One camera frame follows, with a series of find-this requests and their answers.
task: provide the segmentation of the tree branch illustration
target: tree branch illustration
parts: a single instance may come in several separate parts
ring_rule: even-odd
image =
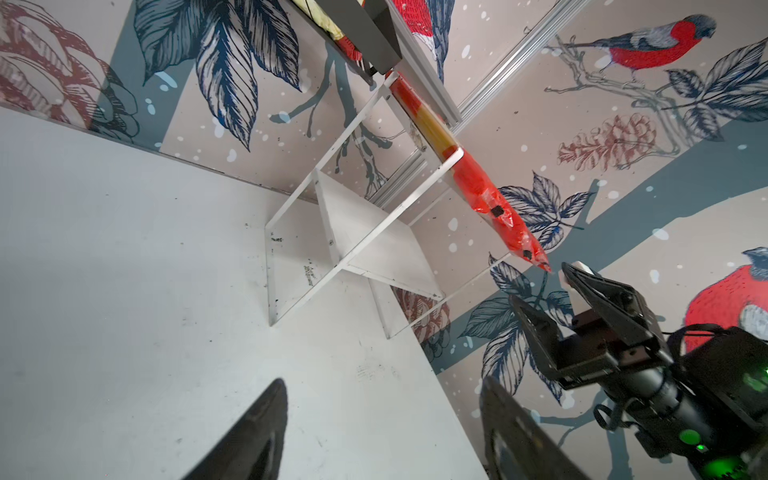
[[[342,106],[344,107],[344,127],[349,126],[352,120],[357,116],[357,109],[355,108],[355,100],[352,96],[352,89],[349,87],[349,77],[347,76],[346,63],[339,58],[333,48],[329,45],[326,46],[328,57],[323,69],[323,80],[320,82],[320,86],[317,92],[306,102],[302,103],[298,107],[294,108],[289,114],[288,119],[285,118],[285,114],[280,116],[279,114],[270,115],[270,120],[276,124],[285,124],[301,115],[304,111],[310,110],[310,117],[307,121],[306,136],[312,137],[312,123],[314,119],[315,110],[320,104],[321,100],[328,91],[331,80],[331,69],[333,69],[336,75],[336,91],[339,94]],[[366,187],[366,198],[370,198],[386,181],[387,177],[382,174],[376,167],[376,156],[373,154],[368,142],[373,142],[377,147],[388,149],[392,146],[392,141],[389,138],[380,137],[365,125],[361,124],[352,135],[344,141],[344,144],[336,154],[336,169],[335,172],[339,173],[341,168],[339,162],[341,157],[346,157],[349,150],[349,142],[357,148],[362,158],[362,162],[366,167],[366,179],[368,180],[368,186]]]
[[[611,80],[599,71],[589,71],[584,66],[585,52],[579,51],[576,47],[572,46],[576,40],[575,36],[571,37],[569,43],[563,43],[558,36],[556,36],[556,39],[558,41],[558,49],[562,51],[559,57],[571,69],[575,86],[561,89],[547,87],[545,91],[563,94],[570,91],[597,88],[630,98],[633,107],[646,108],[652,111],[664,129],[664,133],[666,133],[667,139],[670,142],[669,148],[661,148],[656,144],[649,151],[625,164],[624,168],[637,163],[645,157],[676,157],[683,150],[683,147],[694,145],[694,136],[684,123],[682,115],[679,114],[677,101],[664,94],[664,91],[670,87],[670,84],[651,90],[637,82]]]

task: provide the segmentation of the painted wallpaper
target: painted wallpaper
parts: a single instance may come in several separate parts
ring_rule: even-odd
[[[553,3],[396,2],[457,103]],[[284,0],[0,0],[0,103],[267,187],[292,190],[371,92]],[[379,102],[327,173],[370,196],[404,133]]]
[[[591,2],[460,134],[552,266],[635,286],[665,332],[719,323],[768,339],[765,18],[757,0]],[[506,253],[453,194],[413,228],[447,293]],[[684,458],[600,429],[597,386],[566,392],[539,372],[510,294],[570,328],[558,276],[513,258],[415,329],[478,455],[494,376],[591,478],[692,478]],[[412,319],[430,305],[400,299]]]

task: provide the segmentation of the white floor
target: white floor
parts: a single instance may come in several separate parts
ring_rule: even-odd
[[[278,376],[283,480],[485,478],[367,279],[267,326],[283,196],[1,108],[0,142],[0,478],[181,478]]]

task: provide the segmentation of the yellow object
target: yellow object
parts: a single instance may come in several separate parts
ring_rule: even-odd
[[[365,0],[357,0],[357,2],[362,5]],[[344,32],[342,32],[341,29],[337,27],[335,23],[333,23],[333,20],[331,20],[331,18],[326,15],[326,13],[322,8],[320,8],[320,5],[318,5],[315,0],[293,0],[293,3],[298,5],[299,8],[301,8],[302,11],[317,24],[317,26],[327,31],[334,41],[338,41],[344,38]]]

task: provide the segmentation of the bird illustration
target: bird illustration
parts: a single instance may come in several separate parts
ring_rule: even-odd
[[[716,323],[725,329],[738,326],[768,339],[768,248],[758,247],[743,254],[752,264],[740,266],[696,295],[685,314],[685,325]],[[705,336],[685,337],[686,351],[707,340]]]
[[[642,68],[662,67],[682,57],[702,38],[715,33],[717,23],[706,15],[690,15],[679,22],[653,28],[641,28],[618,37],[602,38],[592,43],[572,44],[571,47],[607,49],[612,64],[623,65],[634,73]]]

